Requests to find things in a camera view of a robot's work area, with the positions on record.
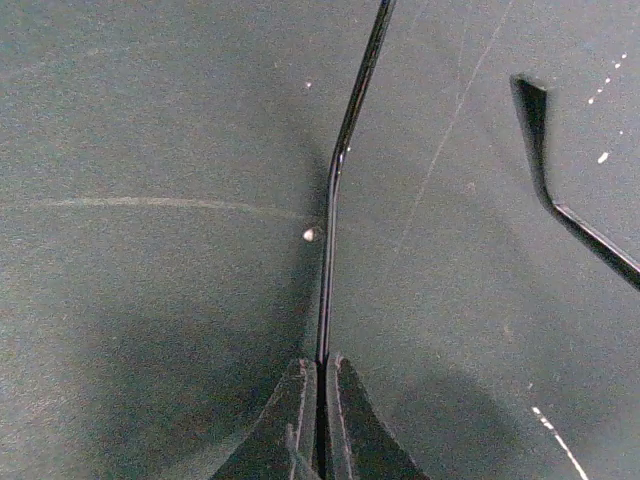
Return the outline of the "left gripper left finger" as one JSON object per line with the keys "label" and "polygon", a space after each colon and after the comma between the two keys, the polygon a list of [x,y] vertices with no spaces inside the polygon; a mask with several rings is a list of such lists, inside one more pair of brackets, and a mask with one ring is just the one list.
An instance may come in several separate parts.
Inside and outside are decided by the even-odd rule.
{"label": "left gripper left finger", "polygon": [[316,479],[315,363],[289,363],[244,441],[213,474],[215,479]]}

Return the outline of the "black sunglasses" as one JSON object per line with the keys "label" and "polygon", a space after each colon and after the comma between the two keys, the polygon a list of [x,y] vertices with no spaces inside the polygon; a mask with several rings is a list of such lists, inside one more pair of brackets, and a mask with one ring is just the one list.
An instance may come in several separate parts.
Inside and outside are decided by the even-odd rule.
{"label": "black sunglasses", "polygon": [[[331,156],[323,241],[323,263],[317,321],[315,363],[318,373],[316,444],[318,477],[329,477],[330,452],[327,419],[327,369],[330,357],[330,326],[332,310],[333,280],[336,253],[336,230],[341,174],[350,149],[366,93],[379,61],[383,44],[391,23],[395,2],[381,1],[364,50],[361,64],[348,100],[347,108]],[[605,235],[598,232],[573,210],[555,200],[549,190],[547,178],[547,128],[549,118],[549,90],[535,78],[525,74],[514,74],[509,79],[516,113],[523,133],[526,158],[536,196],[548,213],[554,217],[574,238],[591,250],[611,270],[632,288],[639,286],[639,263]]]}

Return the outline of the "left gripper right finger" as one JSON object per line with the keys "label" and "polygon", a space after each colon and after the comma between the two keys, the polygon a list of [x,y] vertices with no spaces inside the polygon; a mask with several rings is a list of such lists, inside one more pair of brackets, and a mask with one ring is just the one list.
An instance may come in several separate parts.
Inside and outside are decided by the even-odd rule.
{"label": "left gripper right finger", "polygon": [[327,419],[331,479],[419,480],[427,475],[379,420],[351,362],[330,357]]}

